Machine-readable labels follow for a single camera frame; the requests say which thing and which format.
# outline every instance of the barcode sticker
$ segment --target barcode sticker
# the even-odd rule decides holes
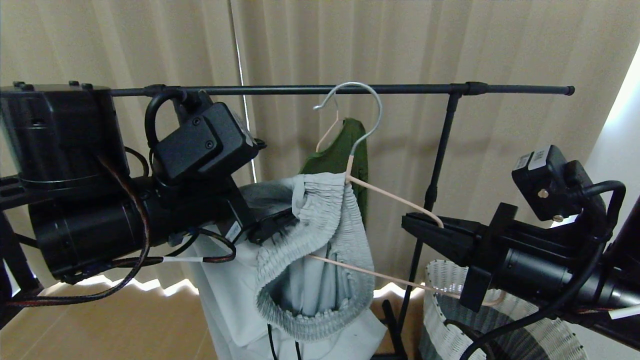
[[[240,234],[240,230],[242,230],[242,228],[240,228],[240,224],[238,224],[238,222],[236,221],[233,225],[231,225],[231,228],[229,229],[229,231],[227,231],[227,235],[225,235],[225,237],[229,241],[234,241]]]
[[[513,171],[516,171],[519,168],[524,168],[525,166],[527,166],[527,163],[531,158],[531,154],[533,154],[533,152],[530,152],[529,154],[521,156],[520,159],[518,159],[518,162],[516,162],[516,167],[513,168]]]
[[[529,170],[534,170],[547,164],[547,155],[549,154],[549,149],[551,149],[551,145],[542,150],[533,152],[531,162],[529,163]]]

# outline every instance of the clothing rack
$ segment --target clothing rack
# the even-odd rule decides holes
[[[453,118],[458,107],[458,101],[463,96],[482,95],[482,94],[554,94],[554,95],[572,95],[575,91],[573,86],[535,86],[535,85],[489,85],[480,82],[452,83],[452,84],[403,84],[403,85],[370,85],[379,94],[449,94],[447,103],[447,111],[444,117],[444,125],[440,142],[438,144],[438,152],[436,154],[431,182],[425,192],[424,208],[432,211],[433,205],[438,196],[438,179],[442,169],[447,142],[451,133]],[[169,86],[170,88],[180,88],[187,91],[204,91],[209,95],[325,95],[328,94],[335,85],[276,85],[276,86]],[[112,89],[113,97],[127,96],[153,96],[158,91],[165,89],[164,85],[151,85],[145,88],[124,88]],[[338,94],[368,94],[366,89],[357,86],[346,86],[341,88]],[[13,232],[11,225],[6,221],[4,215],[0,218],[0,228]],[[17,234],[12,236],[13,242],[23,242]],[[413,250],[411,269],[408,280],[413,282],[420,261],[420,253],[422,251],[422,242],[416,240]],[[38,283],[25,288],[42,288]],[[406,318],[407,308],[409,306],[410,293],[412,287],[407,287],[404,293],[402,308],[396,318],[391,303],[385,300],[382,308],[385,314],[381,321],[387,325],[389,334],[394,346],[392,354],[378,354],[373,359],[407,359],[406,351],[401,338],[404,320]]]

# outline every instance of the curtain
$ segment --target curtain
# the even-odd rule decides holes
[[[70,79],[120,88],[240,85],[241,78],[246,85],[575,85],[571,97],[491,94],[460,101],[435,212],[484,223],[499,202],[520,206],[519,219],[535,222],[510,179],[516,159],[554,143],[568,159],[584,161],[640,38],[637,1],[5,0],[0,16],[2,85]],[[421,204],[447,96],[382,98],[382,125],[367,140],[369,180]],[[244,113],[241,97],[220,100]],[[329,107],[311,110],[321,100],[246,97],[251,131],[269,145],[256,160],[259,181],[298,173],[335,119]],[[148,99],[115,102],[125,144],[146,153],[142,118]],[[339,95],[338,102],[341,116],[372,126],[372,97]],[[158,123],[159,136],[177,126],[169,106]],[[3,139],[0,151],[0,174],[14,174]],[[139,175],[135,160],[129,161],[132,175]],[[235,178],[249,183],[250,168]],[[409,210],[370,193],[367,235],[381,272],[407,276],[415,242],[400,219]],[[8,215],[19,233],[33,235],[25,208]],[[25,251],[50,284],[38,251]],[[440,257],[427,247],[423,252],[423,264]],[[163,264],[144,269],[138,279],[157,277],[167,286],[184,276],[178,265]]]
[[[575,85],[575,95],[464,97],[454,119],[435,213],[487,224],[500,202],[536,223],[511,180],[517,158],[546,144],[586,160],[640,38],[637,1],[232,1],[247,85],[453,83]],[[321,96],[254,96],[248,110],[269,147],[259,180],[297,174],[335,118]],[[367,139],[370,183],[422,204],[446,95],[382,95]],[[339,95],[340,114],[371,128],[373,98]],[[405,278],[415,238],[410,211],[369,192],[376,269]],[[441,257],[425,247],[422,264]]]
[[[236,44],[228,3],[224,1],[8,0],[0,7],[0,83],[67,83],[74,79],[112,88],[168,85],[239,85]],[[146,154],[143,116],[148,98],[116,98],[124,144]],[[240,97],[223,99],[243,113]],[[158,134],[177,128],[172,107],[163,106]],[[15,174],[6,141],[0,141],[0,174]],[[141,167],[129,157],[131,175]],[[251,181],[250,167],[235,174]],[[8,217],[18,233],[33,236],[26,207]],[[23,247],[32,269],[45,284],[54,282],[39,251]],[[167,246],[152,254],[168,253]],[[127,269],[106,275],[121,279]],[[170,286],[185,278],[180,265],[150,266],[137,279],[158,278]]]

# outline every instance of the black drawstring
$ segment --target black drawstring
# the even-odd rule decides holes
[[[278,356],[276,355],[276,348],[273,345],[273,333],[271,330],[271,324],[267,324],[267,331],[269,332],[269,345],[271,345],[271,355],[273,355],[273,360],[278,360]],[[298,355],[298,360],[302,360],[302,355],[300,355],[300,343],[296,341],[296,353]]]

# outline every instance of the laundry basket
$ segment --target laundry basket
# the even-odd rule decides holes
[[[450,261],[435,260],[427,266],[429,285],[445,291],[459,293],[466,276],[467,268]],[[488,291],[485,300],[495,300],[499,292]],[[499,305],[483,306],[475,313],[459,305],[457,299],[426,293],[420,354],[423,360],[458,360],[473,342],[467,334],[487,333],[537,310],[530,302],[507,294]],[[587,359],[587,355],[562,320],[543,319],[496,338],[471,356],[471,360],[480,359],[578,360]]]

